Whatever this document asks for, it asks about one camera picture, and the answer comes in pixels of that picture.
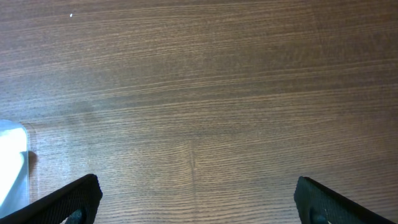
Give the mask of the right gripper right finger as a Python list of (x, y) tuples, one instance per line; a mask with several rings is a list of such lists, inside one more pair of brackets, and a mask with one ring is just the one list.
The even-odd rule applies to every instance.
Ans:
[(309, 177), (299, 177), (294, 201), (302, 224), (395, 224)]

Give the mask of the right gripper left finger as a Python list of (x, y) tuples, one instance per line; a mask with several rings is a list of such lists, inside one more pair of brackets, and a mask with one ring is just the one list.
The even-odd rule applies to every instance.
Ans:
[(1, 218), (1, 224), (93, 224), (102, 196), (98, 177), (87, 174)]

